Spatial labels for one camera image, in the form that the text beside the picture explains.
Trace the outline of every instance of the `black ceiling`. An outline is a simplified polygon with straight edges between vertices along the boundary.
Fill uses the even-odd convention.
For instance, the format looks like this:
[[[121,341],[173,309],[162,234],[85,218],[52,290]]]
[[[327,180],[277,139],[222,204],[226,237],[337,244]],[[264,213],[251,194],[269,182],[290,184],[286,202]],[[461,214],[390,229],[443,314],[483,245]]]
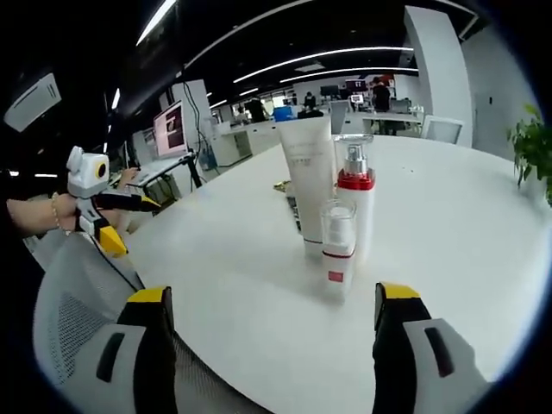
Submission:
[[[8,68],[2,84],[2,107],[21,89],[26,78],[51,69],[58,81],[62,102],[44,119],[15,134],[5,125],[2,167],[21,172],[58,172],[74,144],[87,148],[104,142],[106,101],[117,87],[141,79],[136,40],[163,0],[117,0],[67,3],[19,0],[10,3],[8,23],[3,25],[3,65]],[[160,26],[170,41],[172,59],[190,62],[211,43],[243,23],[290,1],[179,0]],[[279,87],[282,78],[297,76],[296,67],[284,66],[233,84],[233,80],[263,67],[307,54],[348,47],[405,44],[405,4],[448,13],[457,33],[472,15],[436,0],[316,0],[285,9],[230,36],[187,67],[185,77],[202,78],[213,95],[211,103],[230,101],[254,87],[262,91]],[[178,22],[178,29],[173,29]],[[397,66],[400,53],[347,53],[318,58],[327,70],[358,66]],[[155,61],[157,67],[166,58]],[[128,126],[142,128],[159,110],[156,96],[141,108],[127,128],[113,128],[110,145],[129,136]]]

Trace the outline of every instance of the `fluorescent light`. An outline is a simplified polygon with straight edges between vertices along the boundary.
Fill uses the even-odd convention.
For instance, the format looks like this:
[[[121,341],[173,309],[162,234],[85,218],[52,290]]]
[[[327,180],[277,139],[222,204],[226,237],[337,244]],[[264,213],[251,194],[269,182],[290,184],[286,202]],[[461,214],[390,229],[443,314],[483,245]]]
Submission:
[[[113,103],[111,104],[111,108],[114,110],[117,105],[119,104],[119,98],[121,97],[121,91],[119,88],[115,91],[115,96],[113,97]]]
[[[236,79],[234,81],[234,83],[237,84],[238,82],[242,82],[243,79],[251,78],[252,76],[258,75],[259,73],[270,71],[270,70],[275,69],[277,67],[281,67],[281,66],[284,66],[284,65],[289,65],[289,64],[295,63],[295,62],[300,62],[301,60],[319,58],[320,56],[328,56],[328,55],[331,55],[331,54],[338,54],[338,53],[376,52],[376,51],[413,52],[414,49],[412,47],[377,46],[377,47],[352,47],[350,49],[337,49],[337,50],[330,50],[329,52],[314,53],[314,54],[310,54],[308,56],[303,56],[302,58],[287,60],[285,62],[278,63],[277,65],[272,65],[272,66],[269,66],[269,67],[265,67],[264,69],[260,69],[257,72],[249,73],[249,75],[245,75],[245,76],[242,76],[241,78]]]
[[[213,108],[216,108],[218,105],[222,105],[222,104],[225,104],[225,103],[227,103],[227,102],[228,102],[228,99],[224,99],[224,100],[221,101],[221,102],[217,102],[217,103],[215,103],[214,105],[211,105],[211,106],[209,107],[209,109],[212,110]]]
[[[340,72],[364,72],[364,71],[418,72],[417,69],[412,69],[410,67],[352,67],[350,69],[336,69],[334,71],[309,73],[308,75],[296,76],[295,78],[282,79],[279,82],[283,84],[284,82],[289,82],[291,80],[310,78],[312,76],[318,76],[318,75],[329,75],[331,73],[340,73]]]
[[[259,90],[259,88],[253,88],[253,89],[250,89],[249,91],[245,91],[245,92],[242,92],[240,94],[241,97],[247,95],[248,93],[253,93],[253,92],[257,92]]]
[[[147,24],[146,28],[144,28],[144,31],[141,32],[140,38],[136,42],[136,46],[138,46],[141,41],[146,39],[146,36],[149,35],[149,32],[151,32],[155,26],[158,25],[158,23],[161,21],[161,19],[168,13],[168,11],[171,9],[171,7],[176,3],[176,0],[165,0],[165,2],[157,9],[152,19]]]

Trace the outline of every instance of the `potted plant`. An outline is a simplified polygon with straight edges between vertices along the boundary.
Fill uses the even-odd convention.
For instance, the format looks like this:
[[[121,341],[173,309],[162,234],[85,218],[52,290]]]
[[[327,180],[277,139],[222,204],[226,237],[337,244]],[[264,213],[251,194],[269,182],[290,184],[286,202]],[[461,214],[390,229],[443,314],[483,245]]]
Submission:
[[[552,128],[544,125],[534,106],[526,104],[525,110],[532,115],[530,122],[521,120],[516,128],[508,130],[519,174],[517,186],[525,181],[525,192],[530,198],[546,198],[552,206]]]

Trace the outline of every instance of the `small white robot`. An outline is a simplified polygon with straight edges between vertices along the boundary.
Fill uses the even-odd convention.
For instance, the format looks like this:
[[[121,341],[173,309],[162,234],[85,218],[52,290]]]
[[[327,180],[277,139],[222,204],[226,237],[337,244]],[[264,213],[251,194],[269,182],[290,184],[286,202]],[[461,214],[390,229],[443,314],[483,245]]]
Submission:
[[[85,153],[83,148],[73,147],[67,169],[67,190],[77,199],[76,230],[96,239],[108,253],[126,254],[121,236],[98,209],[155,211],[160,206],[150,198],[110,189],[110,159],[105,154]]]

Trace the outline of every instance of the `white round table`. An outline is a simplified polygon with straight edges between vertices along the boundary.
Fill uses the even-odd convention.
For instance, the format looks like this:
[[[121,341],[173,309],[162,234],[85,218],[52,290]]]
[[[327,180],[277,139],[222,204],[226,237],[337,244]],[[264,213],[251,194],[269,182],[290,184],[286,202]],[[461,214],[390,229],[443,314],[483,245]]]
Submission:
[[[238,391],[277,413],[371,412],[375,283],[407,284],[495,380],[526,338],[550,263],[549,219],[513,164],[433,141],[376,137],[369,266],[344,305],[282,193],[281,147],[195,191],[130,238],[145,284],[172,287],[175,328]]]

